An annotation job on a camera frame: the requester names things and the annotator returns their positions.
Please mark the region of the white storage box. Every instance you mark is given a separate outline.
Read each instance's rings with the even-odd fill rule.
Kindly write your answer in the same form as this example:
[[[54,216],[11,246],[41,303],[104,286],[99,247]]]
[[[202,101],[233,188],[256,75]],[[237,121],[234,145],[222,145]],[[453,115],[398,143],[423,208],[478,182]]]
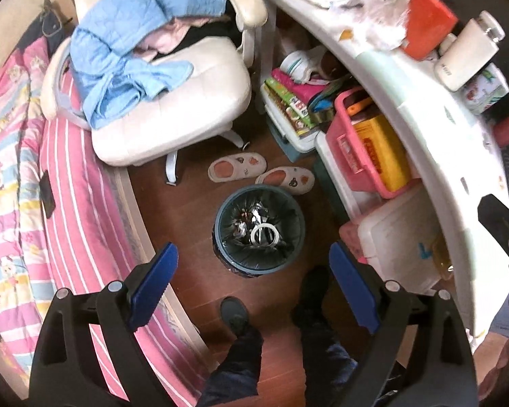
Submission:
[[[421,184],[344,224],[339,235],[359,262],[410,292],[429,294],[453,278],[436,210]]]

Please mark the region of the dark round trash bin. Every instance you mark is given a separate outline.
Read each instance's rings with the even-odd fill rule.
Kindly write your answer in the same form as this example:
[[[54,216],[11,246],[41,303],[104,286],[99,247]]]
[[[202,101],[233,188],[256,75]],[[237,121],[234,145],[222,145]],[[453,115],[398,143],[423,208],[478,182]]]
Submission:
[[[219,208],[212,229],[213,251],[236,275],[266,276],[299,257],[305,233],[301,207],[291,194],[252,185],[235,191]]]

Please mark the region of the beige slipper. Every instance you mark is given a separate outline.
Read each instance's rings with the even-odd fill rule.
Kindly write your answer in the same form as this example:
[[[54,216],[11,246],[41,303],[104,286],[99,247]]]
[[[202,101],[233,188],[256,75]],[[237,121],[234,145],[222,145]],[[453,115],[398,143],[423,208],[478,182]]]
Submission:
[[[215,160],[208,167],[208,178],[214,183],[258,177],[266,172],[266,159],[259,153],[235,153]]]
[[[293,196],[310,192],[314,183],[314,174],[309,169],[298,166],[279,166],[259,175],[256,179],[256,185],[282,188]]]

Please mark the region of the blue jacket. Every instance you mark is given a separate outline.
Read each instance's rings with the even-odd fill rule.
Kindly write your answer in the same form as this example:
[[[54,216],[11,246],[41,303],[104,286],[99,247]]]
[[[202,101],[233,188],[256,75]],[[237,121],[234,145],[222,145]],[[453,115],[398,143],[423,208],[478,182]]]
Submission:
[[[73,76],[90,127],[121,119],[142,101],[173,91],[192,74],[190,62],[151,64],[134,49],[175,18],[219,17],[226,0],[100,0],[71,37]]]

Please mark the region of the green snack packets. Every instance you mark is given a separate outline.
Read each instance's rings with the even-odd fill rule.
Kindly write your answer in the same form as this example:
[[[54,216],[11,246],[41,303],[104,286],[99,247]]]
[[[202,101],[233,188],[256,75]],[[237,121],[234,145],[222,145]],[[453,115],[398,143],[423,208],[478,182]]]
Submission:
[[[316,89],[296,84],[279,68],[274,69],[266,78],[263,89],[300,139],[318,130],[308,111],[309,101],[318,94]]]

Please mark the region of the printed drink can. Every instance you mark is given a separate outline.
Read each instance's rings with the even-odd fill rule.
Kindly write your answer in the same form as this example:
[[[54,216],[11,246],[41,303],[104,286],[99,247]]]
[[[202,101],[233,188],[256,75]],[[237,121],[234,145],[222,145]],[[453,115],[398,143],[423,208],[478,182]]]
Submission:
[[[460,97],[474,115],[481,115],[509,94],[509,84],[494,64],[487,65],[460,90]]]

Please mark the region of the operator left shoe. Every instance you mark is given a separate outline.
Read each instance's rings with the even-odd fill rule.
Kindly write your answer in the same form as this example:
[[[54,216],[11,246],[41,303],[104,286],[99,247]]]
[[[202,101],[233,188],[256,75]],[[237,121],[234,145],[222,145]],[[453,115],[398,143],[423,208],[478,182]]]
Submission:
[[[236,337],[240,337],[250,324],[249,312],[238,298],[232,296],[224,298],[220,313],[221,320]]]

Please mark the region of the pink striped bedsheet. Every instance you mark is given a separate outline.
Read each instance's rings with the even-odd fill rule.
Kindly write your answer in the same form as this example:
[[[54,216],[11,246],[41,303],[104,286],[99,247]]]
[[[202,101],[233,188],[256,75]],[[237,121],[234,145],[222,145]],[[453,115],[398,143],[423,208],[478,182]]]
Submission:
[[[89,131],[48,119],[45,38],[0,67],[0,348],[28,380],[55,292],[97,292],[148,260],[121,188],[124,172],[101,163]]]

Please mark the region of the operator right leg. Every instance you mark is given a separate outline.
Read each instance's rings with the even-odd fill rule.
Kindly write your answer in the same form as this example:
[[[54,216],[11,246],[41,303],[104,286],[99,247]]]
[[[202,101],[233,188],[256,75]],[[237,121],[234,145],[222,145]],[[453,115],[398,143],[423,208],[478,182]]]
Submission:
[[[325,264],[309,270],[301,282],[298,304],[290,313],[301,333],[307,406],[332,405],[357,367],[323,313],[323,301],[332,277],[330,267]]]

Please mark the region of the white leather chair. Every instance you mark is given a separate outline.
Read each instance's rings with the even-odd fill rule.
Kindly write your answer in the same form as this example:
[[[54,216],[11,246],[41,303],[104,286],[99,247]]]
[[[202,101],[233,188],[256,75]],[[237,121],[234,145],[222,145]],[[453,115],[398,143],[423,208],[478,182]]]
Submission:
[[[78,20],[98,0],[74,0]],[[225,37],[209,36],[151,64],[192,63],[190,77],[171,93],[141,102],[122,119],[92,131],[93,150],[110,166],[141,166],[166,156],[166,177],[176,183],[177,152],[189,145],[221,136],[243,149],[246,143],[232,130],[232,122],[248,108],[252,84],[248,68],[253,65],[253,33],[267,21],[263,0],[228,0],[235,11],[235,23],[242,34],[236,48]],[[82,129],[91,130],[73,100],[62,93],[63,69],[70,58],[71,39],[64,40],[54,54],[41,92],[45,117],[61,116]]]

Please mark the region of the clear plastic bag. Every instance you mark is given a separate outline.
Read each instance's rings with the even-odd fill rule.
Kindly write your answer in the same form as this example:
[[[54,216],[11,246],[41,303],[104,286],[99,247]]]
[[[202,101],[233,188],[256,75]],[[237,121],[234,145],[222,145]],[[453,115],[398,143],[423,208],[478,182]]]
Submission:
[[[407,0],[361,0],[355,15],[353,38],[365,41],[376,50],[389,52],[399,48],[406,39],[409,19]]]

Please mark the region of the silver foil wrapper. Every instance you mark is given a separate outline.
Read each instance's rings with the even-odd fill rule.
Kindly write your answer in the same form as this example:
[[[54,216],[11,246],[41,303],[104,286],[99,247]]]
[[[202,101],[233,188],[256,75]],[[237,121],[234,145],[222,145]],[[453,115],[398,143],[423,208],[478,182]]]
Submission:
[[[260,201],[240,208],[232,220],[233,237],[240,241],[249,239],[255,227],[267,222],[267,214],[266,207]]]

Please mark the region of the white tape roll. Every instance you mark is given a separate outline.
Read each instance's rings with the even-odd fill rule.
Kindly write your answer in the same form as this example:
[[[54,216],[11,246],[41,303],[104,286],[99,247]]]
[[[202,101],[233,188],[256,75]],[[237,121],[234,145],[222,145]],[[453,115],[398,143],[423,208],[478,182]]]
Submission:
[[[256,224],[250,232],[250,242],[253,246],[274,247],[280,239],[279,230],[271,223]]]

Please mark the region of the right beige slipper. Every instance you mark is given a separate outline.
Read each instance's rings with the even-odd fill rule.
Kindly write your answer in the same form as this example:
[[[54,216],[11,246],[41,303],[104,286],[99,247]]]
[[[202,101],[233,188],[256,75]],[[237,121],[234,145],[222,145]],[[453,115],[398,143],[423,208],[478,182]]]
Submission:
[[[256,179],[256,185],[282,188],[293,196],[310,192],[314,183],[314,174],[309,169],[298,166],[279,166],[259,175]]]

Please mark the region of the left beige slipper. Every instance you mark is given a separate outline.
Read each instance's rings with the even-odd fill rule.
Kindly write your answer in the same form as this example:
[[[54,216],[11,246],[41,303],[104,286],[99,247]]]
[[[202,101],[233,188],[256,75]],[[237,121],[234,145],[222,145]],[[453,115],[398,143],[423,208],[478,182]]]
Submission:
[[[208,167],[208,178],[214,183],[258,177],[266,172],[266,159],[259,153],[235,153],[215,160]]]

